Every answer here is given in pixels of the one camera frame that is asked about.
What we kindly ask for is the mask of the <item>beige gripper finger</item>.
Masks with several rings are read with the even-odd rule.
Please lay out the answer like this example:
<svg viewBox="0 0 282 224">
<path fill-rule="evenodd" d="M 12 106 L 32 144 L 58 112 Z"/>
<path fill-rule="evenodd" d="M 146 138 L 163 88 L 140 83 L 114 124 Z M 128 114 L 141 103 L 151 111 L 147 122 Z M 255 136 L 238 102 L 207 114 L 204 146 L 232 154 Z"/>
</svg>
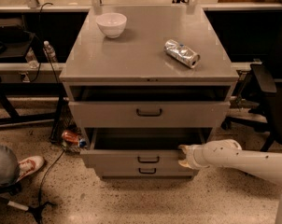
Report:
<svg viewBox="0 0 282 224">
<path fill-rule="evenodd" d="M 185 168 L 191 168 L 187 160 L 178 160 L 178 164 Z"/>
<path fill-rule="evenodd" d="M 190 146 L 179 145 L 178 148 L 181 149 L 185 155 L 190 153 Z"/>
</svg>

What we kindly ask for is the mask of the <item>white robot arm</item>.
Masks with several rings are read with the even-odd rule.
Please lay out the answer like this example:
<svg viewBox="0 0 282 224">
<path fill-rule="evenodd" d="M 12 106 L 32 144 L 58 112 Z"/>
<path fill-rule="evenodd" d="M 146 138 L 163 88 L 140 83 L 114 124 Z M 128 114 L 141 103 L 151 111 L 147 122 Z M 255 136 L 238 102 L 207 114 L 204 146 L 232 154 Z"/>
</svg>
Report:
<svg viewBox="0 0 282 224">
<path fill-rule="evenodd" d="M 201 170 L 209 166 L 233 168 L 258 178 L 282 185 L 282 153 L 243 150 L 232 139 L 210 141 L 203 145 L 180 145 L 185 158 L 178 163 Z M 282 224 L 282 194 L 275 224 Z"/>
</svg>

